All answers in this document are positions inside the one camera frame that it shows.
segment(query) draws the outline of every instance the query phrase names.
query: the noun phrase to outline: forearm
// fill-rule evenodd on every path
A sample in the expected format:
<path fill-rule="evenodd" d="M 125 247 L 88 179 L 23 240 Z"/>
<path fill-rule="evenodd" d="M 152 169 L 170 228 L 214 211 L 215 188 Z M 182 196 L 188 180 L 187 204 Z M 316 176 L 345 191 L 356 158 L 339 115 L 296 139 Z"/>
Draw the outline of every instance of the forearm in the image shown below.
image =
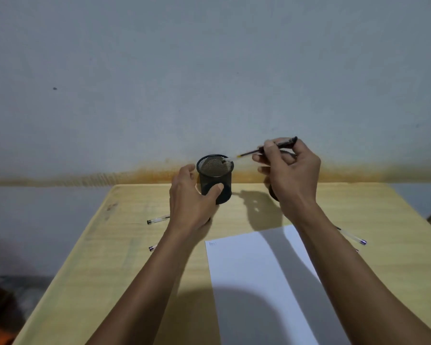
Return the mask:
<path fill-rule="evenodd" d="M 379 280 L 316 204 L 290 216 L 353 344 L 431 344 L 431 329 Z"/>
<path fill-rule="evenodd" d="M 185 237 L 166 230 L 150 259 L 87 345 L 153 343 L 174 282 L 189 254 L 186 244 Z"/>

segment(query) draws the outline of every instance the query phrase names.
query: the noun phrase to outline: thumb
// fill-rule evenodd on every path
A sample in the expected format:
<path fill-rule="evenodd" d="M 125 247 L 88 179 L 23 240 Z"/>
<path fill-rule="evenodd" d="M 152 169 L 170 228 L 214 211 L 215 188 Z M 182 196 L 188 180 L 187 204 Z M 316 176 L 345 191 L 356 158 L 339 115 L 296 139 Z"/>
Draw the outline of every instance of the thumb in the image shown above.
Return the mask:
<path fill-rule="evenodd" d="M 223 190 L 222 183 L 213 185 L 212 188 L 210 188 L 208 193 L 206 194 L 208 201 L 215 203 L 215 201 L 217 200 L 217 197 L 219 197 L 219 195 L 222 193 L 222 190 Z"/>
<path fill-rule="evenodd" d="M 265 156 L 268 158 L 268 161 L 270 161 L 270 165 L 272 167 L 280 167 L 281 164 L 286 164 L 281 157 L 281 151 L 271 140 L 265 141 L 265 144 L 263 145 L 263 151 Z"/>

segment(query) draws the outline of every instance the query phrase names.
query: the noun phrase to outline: right hand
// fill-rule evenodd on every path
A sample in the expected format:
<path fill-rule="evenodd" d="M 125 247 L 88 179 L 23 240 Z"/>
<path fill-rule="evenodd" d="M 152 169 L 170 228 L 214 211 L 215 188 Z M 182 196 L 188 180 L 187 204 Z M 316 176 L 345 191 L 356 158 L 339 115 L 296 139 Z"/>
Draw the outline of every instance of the right hand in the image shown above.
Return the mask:
<path fill-rule="evenodd" d="M 290 154 L 282 154 L 276 143 L 287 139 L 267 140 L 263 146 L 265 156 L 252 156 L 254 161 L 269 165 L 259 167 L 258 171 L 270 177 L 273 191 L 286 216 L 291 210 L 295 212 L 303 206 L 316 204 L 316 188 L 321 166 L 321 159 L 300 139 L 292 148 L 297 155 L 296 159 Z"/>

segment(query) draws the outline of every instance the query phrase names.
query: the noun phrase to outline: left hand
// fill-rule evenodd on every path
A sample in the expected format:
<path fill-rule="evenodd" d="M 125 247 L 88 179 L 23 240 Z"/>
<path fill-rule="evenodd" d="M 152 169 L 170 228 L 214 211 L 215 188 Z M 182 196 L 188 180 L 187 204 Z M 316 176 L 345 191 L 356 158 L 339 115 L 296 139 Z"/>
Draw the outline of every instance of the left hand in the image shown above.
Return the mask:
<path fill-rule="evenodd" d="M 217 197 L 223 190 L 223 184 L 214 185 L 206 196 L 201 195 L 195 188 L 194 174 L 191 172 L 195 165 L 182 167 L 172 179 L 169 190 L 170 230 L 191 234 L 199 229 L 214 215 Z"/>

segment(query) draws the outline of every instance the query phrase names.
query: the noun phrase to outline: hand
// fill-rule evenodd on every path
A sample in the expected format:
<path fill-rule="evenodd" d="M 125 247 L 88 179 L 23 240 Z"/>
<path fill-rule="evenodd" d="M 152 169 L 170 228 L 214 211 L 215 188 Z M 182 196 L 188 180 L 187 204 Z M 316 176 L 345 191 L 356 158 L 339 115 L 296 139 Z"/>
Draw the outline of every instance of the hand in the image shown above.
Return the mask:
<path fill-rule="evenodd" d="M 201 195 L 195 188 L 194 174 L 191 173 L 195 165 L 186 165 L 172 179 L 169 190 L 170 230 L 179 230 L 184 234 L 191 234 L 199 229 L 215 213 L 216 199 L 223 190 L 223 184 L 214 185 L 206 196 Z"/>
<path fill-rule="evenodd" d="M 270 177 L 273 191 L 283 213 L 287 216 L 291 210 L 296 211 L 298 206 L 301 208 L 303 204 L 316 203 L 321 160 L 300 139 L 292 148 L 297 158 L 288 153 L 281 153 L 275 143 L 284 140 L 287 138 L 265 141 L 265 156 L 253 155 L 252 159 L 270 165 L 259 167 L 258 170 Z"/>

